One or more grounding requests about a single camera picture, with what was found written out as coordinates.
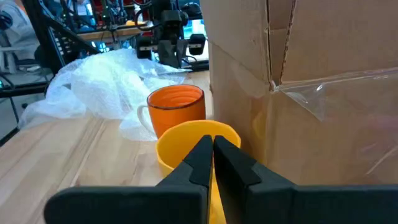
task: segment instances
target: floor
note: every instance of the floor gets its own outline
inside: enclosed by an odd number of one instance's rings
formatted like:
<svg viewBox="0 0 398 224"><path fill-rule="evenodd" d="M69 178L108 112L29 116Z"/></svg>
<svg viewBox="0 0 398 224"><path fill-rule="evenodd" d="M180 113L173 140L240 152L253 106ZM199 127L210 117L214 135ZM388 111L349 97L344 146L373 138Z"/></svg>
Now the floor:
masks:
<svg viewBox="0 0 398 224"><path fill-rule="evenodd" d="M50 78L52 74L50 71L45 70L45 74L47 74L47 78ZM17 73L12 75L7 75L7 78L10 79L13 84L23 84L23 83L33 83L33 82L42 82L45 81L43 75L39 75L38 73ZM12 100L16 106L17 114L21 117L22 112L24 111L22 104L27 103L31 104L38 100L43 100L44 94L34 94L34 95L26 95L26 96L16 96L13 97ZM13 130L17 126L17 120L12 110L11 101L9 98L1 98L0 99L0 139L3 138L8 132Z"/></svg>

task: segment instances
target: cardboard box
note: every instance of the cardboard box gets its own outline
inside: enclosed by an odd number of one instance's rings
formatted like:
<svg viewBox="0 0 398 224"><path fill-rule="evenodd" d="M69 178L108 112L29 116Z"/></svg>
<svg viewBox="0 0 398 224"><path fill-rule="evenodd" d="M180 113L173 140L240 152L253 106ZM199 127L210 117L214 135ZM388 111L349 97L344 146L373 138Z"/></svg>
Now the cardboard box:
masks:
<svg viewBox="0 0 398 224"><path fill-rule="evenodd" d="M398 2L201 5L214 116L244 150L296 184L398 184Z"/></svg>

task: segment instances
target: bubble wrap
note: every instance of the bubble wrap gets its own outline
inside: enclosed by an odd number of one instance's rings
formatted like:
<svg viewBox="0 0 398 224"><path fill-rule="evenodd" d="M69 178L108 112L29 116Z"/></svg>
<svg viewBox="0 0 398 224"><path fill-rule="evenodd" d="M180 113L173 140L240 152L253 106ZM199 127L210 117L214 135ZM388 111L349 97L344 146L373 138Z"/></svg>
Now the bubble wrap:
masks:
<svg viewBox="0 0 398 224"><path fill-rule="evenodd" d="M183 83L187 72L138 59L133 49L79 59L57 73L46 98L29 105L18 125L25 129L55 119L81 118L90 111L100 118L121 119L125 138L156 140L153 130L146 130L138 120L137 107L146 104L151 92ZM144 119L150 121L147 111Z"/></svg>

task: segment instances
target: yellow bowl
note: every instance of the yellow bowl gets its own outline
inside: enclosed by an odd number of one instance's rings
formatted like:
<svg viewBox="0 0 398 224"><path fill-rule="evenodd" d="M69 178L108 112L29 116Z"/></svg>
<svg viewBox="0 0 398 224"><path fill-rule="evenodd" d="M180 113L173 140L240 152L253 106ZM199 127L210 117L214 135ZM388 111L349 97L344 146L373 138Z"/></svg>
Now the yellow bowl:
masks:
<svg viewBox="0 0 398 224"><path fill-rule="evenodd" d="M206 134L211 135L213 140L216 135L222 135L235 146L241 147L241 138L227 124L212 120L184 122L168 129L156 143L156 156L162 175L165 177L171 173ZM214 169L210 206L210 223L226 223Z"/></svg>

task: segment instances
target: orange mug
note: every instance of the orange mug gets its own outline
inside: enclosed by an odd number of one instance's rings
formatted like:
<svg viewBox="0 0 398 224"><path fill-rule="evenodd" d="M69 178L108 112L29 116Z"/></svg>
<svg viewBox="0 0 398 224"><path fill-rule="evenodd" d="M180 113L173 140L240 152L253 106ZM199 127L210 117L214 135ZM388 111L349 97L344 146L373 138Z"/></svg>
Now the orange mug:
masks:
<svg viewBox="0 0 398 224"><path fill-rule="evenodd" d="M150 120L158 138L171 127L186 121L206 119L205 92L194 85L171 85L152 92L147 105L137 109L141 124L150 132L152 128L144 119L143 110L148 107Z"/></svg>

